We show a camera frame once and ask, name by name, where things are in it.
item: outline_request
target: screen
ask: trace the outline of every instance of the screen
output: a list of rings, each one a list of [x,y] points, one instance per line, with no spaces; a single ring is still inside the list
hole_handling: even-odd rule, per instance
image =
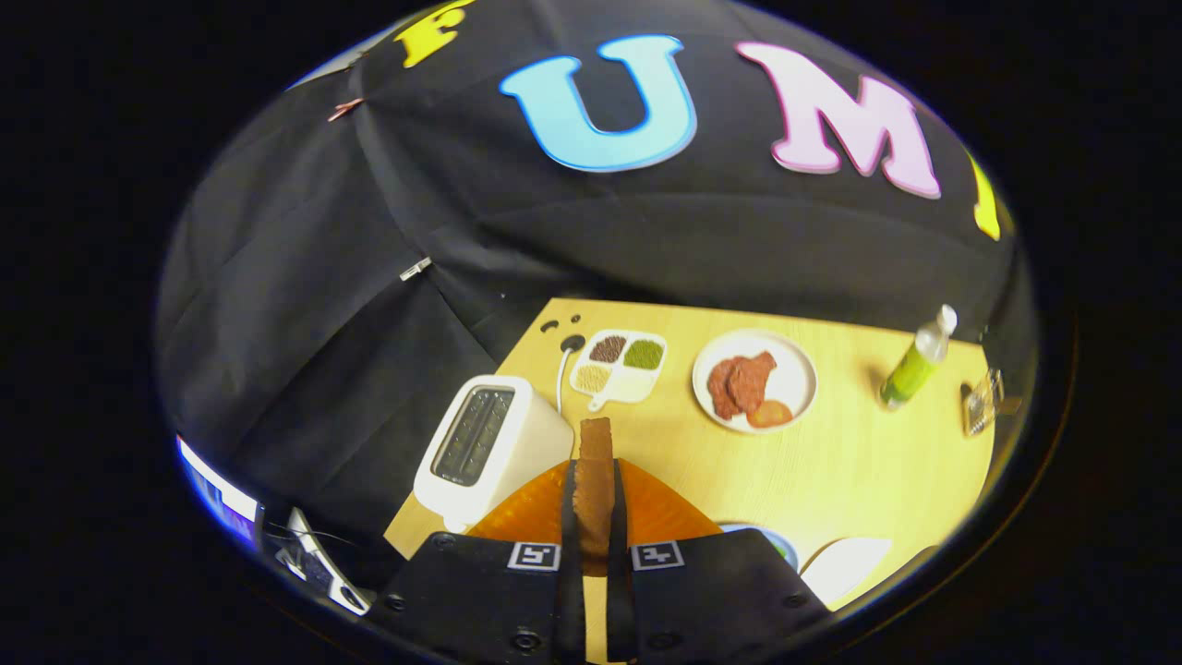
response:
[[[259,515],[259,502],[246,496],[215,474],[213,469],[209,469],[180,436],[176,437],[176,443],[181,449],[184,471],[206,508],[223,527],[238,536],[242,545],[258,550],[255,520]]]

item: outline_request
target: plastic bottle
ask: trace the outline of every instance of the plastic bottle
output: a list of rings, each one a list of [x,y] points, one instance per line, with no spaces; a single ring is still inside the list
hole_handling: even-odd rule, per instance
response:
[[[911,348],[878,391],[883,406],[895,411],[907,404],[948,356],[948,339],[956,328],[956,309],[940,307],[936,319],[920,327]]]

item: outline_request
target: grains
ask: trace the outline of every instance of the grains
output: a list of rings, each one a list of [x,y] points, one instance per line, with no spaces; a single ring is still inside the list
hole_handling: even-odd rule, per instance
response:
[[[664,356],[664,347],[661,345],[649,340],[638,340],[628,348],[624,365],[641,370],[656,370],[661,366],[662,356]]]
[[[604,338],[598,345],[591,350],[591,360],[597,360],[599,363],[616,363],[619,358],[619,352],[624,351],[624,339],[618,335],[612,335],[611,338]]]
[[[584,365],[579,369],[578,377],[574,378],[574,385],[578,386],[580,391],[598,393],[599,391],[603,391],[604,386],[608,385],[609,377],[611,377],[611,371],[606,367],[599,367],[598,365]]]

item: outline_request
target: letter u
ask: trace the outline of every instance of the letter u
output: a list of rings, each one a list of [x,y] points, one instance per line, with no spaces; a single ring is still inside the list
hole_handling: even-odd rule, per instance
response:
[[[681,41],[642,34],[599,46],[605,60],[624,63],[644,102],[645,117],[625,131],[600,131],[587,117],[572,74],[582,63],[560,56],[520,69],[500,90],[517,97],[543,151],[578,170],[608,172],[644,168],[682,151],[697,130],[694,102],[673,56]]]

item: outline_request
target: green liquid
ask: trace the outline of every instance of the green liquid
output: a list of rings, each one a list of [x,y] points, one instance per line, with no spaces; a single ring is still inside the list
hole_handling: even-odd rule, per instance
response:
[[[898,367],[883,383],[878,397],[888,409],[898,409],[920,392],[935,371],[936,366],[928,363],[913,343]]]

